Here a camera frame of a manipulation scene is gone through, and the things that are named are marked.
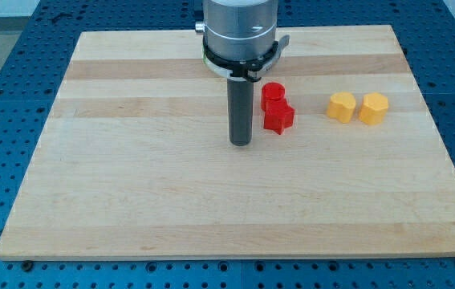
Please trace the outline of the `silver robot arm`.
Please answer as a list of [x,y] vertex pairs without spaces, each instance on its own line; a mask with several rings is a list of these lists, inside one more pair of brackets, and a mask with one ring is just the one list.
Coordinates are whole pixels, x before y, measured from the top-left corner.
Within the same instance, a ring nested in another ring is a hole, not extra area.
[[204,0],[204,43],[216,56],[252,60],[273,46],[278,0]]

